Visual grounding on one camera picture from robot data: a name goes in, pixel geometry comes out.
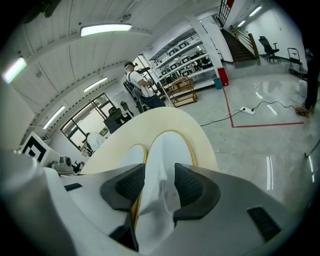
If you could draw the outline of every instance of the ceiling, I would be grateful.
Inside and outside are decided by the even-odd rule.
[[[124,62],[132,61],[170,26],[166,17],[174,17],[177,10],[181,13],[182,5],[199,2],[205,7],[205,2],[213,1],[62,0],[51,17],[40,13],[19,25],[1,52],[0,69],[3,72],[20,56],[27,63],[11,85],[36,114],[29,131],[43,137],[52,129],[44,130],[43,125],[62,105],[64,114],[88,98],[91,91],[84,93],[86,87],[106,76],[105,88],[119,81]],[[128,32],[79,35],[82,26],[120,22],[126,14],[131,14],[124,21],[132,24]]]

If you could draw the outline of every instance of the black cable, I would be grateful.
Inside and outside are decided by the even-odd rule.
[[[223,120],[227,120],[227,119],[229,119],[230,117],[233,117],[233,116],[235,116],[236,114],[238,114],[238,113],[240,113],[240,112],[242,112],[243,110],[240,110],[239,112],[237,112],[237,113],[234,113],[234,114],[232,114],[232,115],[229,115],[229,117],[227,117],[227,118],[224,118],[224,119],[221,119],[221,120],[217,120],[217,121],[212,121],[212,122],[209,122],[209,123],[206,123],[206,124],[202,124],[202,125],[200,125],[200,126],[207,126],[207,125],[211,125],[212,123],[216,123],[216,122],[220,122],[220,121],[223,121]]]
[[[289,105],[289,106],[284,106],[281,102],[279,102],[279,101],[274,101],[274,102],[267,102],[267,101],[261,101],[257,106],[255,106],[253,109],[251,109],[251,111],[254,111],[257,107],[259,107],[259,105],[261,104],[261,103],[263,103],[263,102],[265,102],[265,103],[268,103],[268,104],[273,104],[273,103],[279,103],[282,107],[284,107],[284,108],[290,108],[290,107],[292,107],[293,109],[294,109],[294,112],[297,114],[297,111],[296,111],[296,108],[294,107],[294,106],[292,106],[292,105]]]

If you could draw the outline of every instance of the trousers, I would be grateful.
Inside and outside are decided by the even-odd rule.
[[[156,95],[156,94],[154,96],[151,96],[151,97],[143,97],[143,96],[141,96],[141,99],[151,109],[155,109],[155,108],[160,108],[160,107],[165,107],[166,106],[164,101],[162,99],[160,99],[160,97],[158,95]]]
[[[318,53],[313,54],[313,58],[307,63],[307,66],[307,92],[304,107],[309,110],[310,106],[314,106],[317,103],[318,77],[320,71],[320,56]]]

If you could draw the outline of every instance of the blue trash bin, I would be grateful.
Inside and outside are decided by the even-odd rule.
[[[213,81],[214,81],[214,84],[215,84],[215,88],[217,90],[221,90],[222,89],[221,79],[220,78],[215,78],[215,79],[213,79]]]

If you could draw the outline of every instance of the person's leg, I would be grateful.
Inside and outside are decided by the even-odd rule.
[[[152,105],[154,108],[160,108],[160,107],[165,107],[166,104],[164,103],[164,101],[162,99],[160,99],[160,97],[158,95],[154,95],[152,100]]]
[[[145,104],[147,104],[151,109],[166,106],[164,101],[161,100],[160,97],[156,94],[152,97],[149,97],[149,98],[143,97],[143,99],[145,100]]]
[[[307,73],[307,93],[304,106],[307,110],[311,106],[317,103],[318,96],[318,76],[320,71],[320,60],[318,56],[313,56],[313,59],[308,62],[308,73]]]
[[[318,76],[320,71],[319,55],[313,55],[312,59],[307,61],[307,94],[304,104],[295,110],[299,115],[309,116],[309,112],[313,113],[314,106],[317,103],[318,95]]]

